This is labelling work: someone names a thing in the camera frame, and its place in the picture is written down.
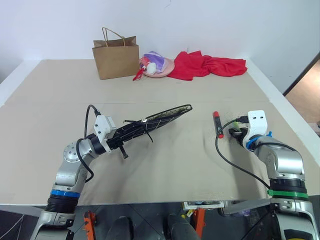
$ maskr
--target black cable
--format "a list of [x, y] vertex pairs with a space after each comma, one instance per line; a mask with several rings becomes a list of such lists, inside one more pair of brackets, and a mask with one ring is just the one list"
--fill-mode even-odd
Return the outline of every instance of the black cable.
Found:
[[85, 182], [89, 182], [93, 177], [94, 177], [94, 172], [90, 169], [90, 167], [86, 164], [86, 162], [83, 160], [83, 158], [81, 157], [80, 151], [79, 151], [79, 143], [82, 140], [85, 140], [87, 138], [87, 127], [88, 127], [88, 117], [89, 117], [89, 111], [90, 108], [93, 108], [94, 110], [94, 114], [95, 116], [101, 115], [101, 113], [98, 111], [98, 109], [93, 106], [92, 104], [90, 104], [87, 108], [86, 108], [86, 113], [85, 113], [85, 121], [84, 121], [84, 138], [79, 138], [76, 141], [76, 145], [75, 145], [75, 150], [76, 150], [76, 154], [80, 160], [80, 162], [82, 163], [82, 165], [85, 167], [85, 169], [88, 170], [88, 172], [91, 174], [91, 176], [85, 180]]
[[89, 182], [93, 177], [94, 177], [94, 172], [90, 169], [90, 167], [86, 164], [86, 162], [83, 160], [81, 154], [80, 154], [80, 151], [79, 151], [79, 143], [84, 140], [84, 138], [79, 138], [77, 141], [76, 141], [76, 144], [75, 144], [75, 150], [76, 150], [76, 154], [78, 155], [78, 158], [80, 160], [80, 162], [82, 163], [82, 165], [85, 167], [85, 169], [88, 170], [88, 172], [91, 174], [91, 176], [85, 180], [85, 182]]
[[252, 172], [249, 172], [248, 170], [245, 170], [243, 169], [242, 167], [232, 163], [231, 161], [229, 161], [228, 159], [225, 158], [225, 156], [222, 155], [222, 153], [220, 152], [219, 148], [218, 148], [218, 136], [219, 134], [229, 125], [229, 124], [232, 124], [233, 122], [237, 122], [237, 119], [234, 119], [232, 121], [229, 121], [227, 122], [217, 133], [216, 133], [216, 136], [215, 136], [215, 149], [216, 151], [218, 152], [218, 154], [220, 155], [220, 157], [225, 160], [228, 164], [230, 164], [231, 166], [235, 167], [236, 169], [239, 169], [240, 171], [246, 173], [246, 174], [249, 174], [250, 176], [254, 177], [255, 179], [257, 179], [259, 182], [261, 182], [263, 185], [265, 185], [265, 187], [267, 189], [270, 189], [270, 186], [265, 182], [263, 181], [260, 177], [258, 177], [257, 175], [253, 174]]
[[284, 143], [279, 143], [279, 142], [260, 142], [258, 145], [255, 146], [254, 149], [257, 149], [257, 148], [261, 147], [262, 145], [276, 145], [276, 146], [285, 147], [287, 149], [290, 149], [291, 151], [297, 152], [297, 150], [295, 150], [293, 147], [290, 147]]
[[241, 238], [241, 240], [246, 239], [246, 237], [252, 232], [253, 229], [255, 229], [255, 227], [261, 223], [261, 221], [268, 215], [270, 214], [270, 212], [268, 211], [265, 215], [263, 215], [247, 232], [246, 234]]
[[89, 117], [90, 108], [93, 108], [95, 116], [101, 115], [101, 113], [98, 111], [98, 109], [95, 106], [93, 106], [92, 104], [90, 104], [87, 107], [86, 113], [85, 113], [85, 121], [84, 121], [84, 139], [87, 138], [87, 125], [88, 125], [88, 117]]

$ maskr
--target blue ring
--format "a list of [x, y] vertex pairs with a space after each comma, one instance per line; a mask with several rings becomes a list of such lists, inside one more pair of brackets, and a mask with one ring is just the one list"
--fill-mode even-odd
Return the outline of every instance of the blue ring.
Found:
[[51, 194], [58, 195], [58, 196], [72, 197], [72, 198], [80, 197], [80, 193], [73, 192], [73, 191], [51, 190]]
[[250, 141], [248, 141], [248, 142], [246, 143], [246, 145], [245, 145], [246, 149], [248, 149], [249, 151], [251, 151], [251, 150], [249, 149], [250, 145], [251, 145], [253, 142], [255, 142], [257, 139], [261, 138], [261, 137], [262, 137], [262, 136], [256, 136], [255, 138], [253, 138], [253, 139], [251, 139]]

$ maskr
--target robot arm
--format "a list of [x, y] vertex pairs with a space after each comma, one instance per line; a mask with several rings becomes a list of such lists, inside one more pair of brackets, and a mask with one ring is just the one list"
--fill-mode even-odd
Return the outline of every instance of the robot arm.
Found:
[[111, 152], [106, 142], [116, 131], [116, 126], [109, 116], [98, 115], [94, 126], [98, 136], [91, 134], [86, 139], [79, 140], [78, 143], [70, 143], [64, 149], [63, 162], [56, 174], [47, 206], [41, 212], [33, 230], [31, 240], [73, 239], [74, 233], [68, 230], [68, 227], [74, 223], [75, 209], [88, 175], [88, 170], [81, 161], [89, 166], [99, 155]]
[[[278, 226], [276, 231], [280, 235], [275, 239], [319, 240], [312, 203], [308, 201], [301, 155], [294, 148], [274, 139], [271, 132], [266, 135], [268, 125], [264, 111], [250, 111], [247, 118], [240, 119], [244, 120], [242, 122], [246, 123], [246, 127], [231, 128], [229, 133], [247, 151], [254, 152], [266, 166], [270, 180], [267, 192], [272, 198], [262, 199], [261, 202], [264, 202], [263, 205], [270, 204], [273, 210], [274, 225]], [[232, 212], [239, 211], [245, 204], [239, 203]]]

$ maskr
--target white table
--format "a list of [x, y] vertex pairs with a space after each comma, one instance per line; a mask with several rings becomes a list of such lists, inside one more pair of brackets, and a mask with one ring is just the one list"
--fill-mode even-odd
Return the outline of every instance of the white table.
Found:
[[[303, 157], [309, 195], [320, 194], [319, 138], [259, 69], [251, 61], [247, 65], [248, 72], [235, 77], [133, 82], [132, 77], [99, 80], [93, 60], [23, 63], [0, 84], [6, 101], [0, 108], [0, 204], [46, 204], [65, 146], [83, 136], [88, 104], [112, 116], [117, 127], [125, 119], [179, 105], [191, 104], [193, 110], [151, 132], [154, 143], [147, 136], [127, 142], [129, 158], [123, 160], [117, 149], [94, 160], [95, 177], [85, 185], [80, 204], [266, 197], [261, 183], [218, 156], [213, 111], [219, 111], [224, 124], [250, 110], [264, 110], [268, 130]], [[89, 131], [93, 123], [92, 114]], [[268, 182], [264, 164], [226, 132], [219, 147], [228, 159]]]

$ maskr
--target floor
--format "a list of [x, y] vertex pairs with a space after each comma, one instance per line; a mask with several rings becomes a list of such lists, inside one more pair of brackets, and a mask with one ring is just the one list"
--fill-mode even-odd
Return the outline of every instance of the floor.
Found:
[[[319, 225], [320, 222], [320, 196], [311, 196], [314, 215]], [[170, 203], [141, 203], [123, 205], [96, 205], [78, 206], [74, 225], [70, 228], [75, 234], [75, 240], [86, 240], [84, 227], [84, 212], [96, 213], [97, 223], [95, 233], [97, 240], [104, 240], [112, 223], [121, 216], [131, 218], [134, 227], [134, 240], [165, 240], [165, 222], [168, 214], [185, 214], [179, 202]], [[261, 216], [266, 213], [264, 207], [251, 211], [250, 216], [221, 216], [217, 209], [207, 210], [205, 213], [205, 227], [203, 228], [202, 240], [239, 240], [252, 227]], [[10, 229], [20, 218], [17, 213], [0, 211], [0, 236]], [[24, 216], [22, 220], [1, 240], [28, 240], [37, 223], [37, 218]], [[265, 240], [269, 230], [269, 221], [266, 217], [247, 236], [247, 240]]]
[[320, 60], [285, 97], [304, 120], [320, 132], [317, 126], [320, 121]]

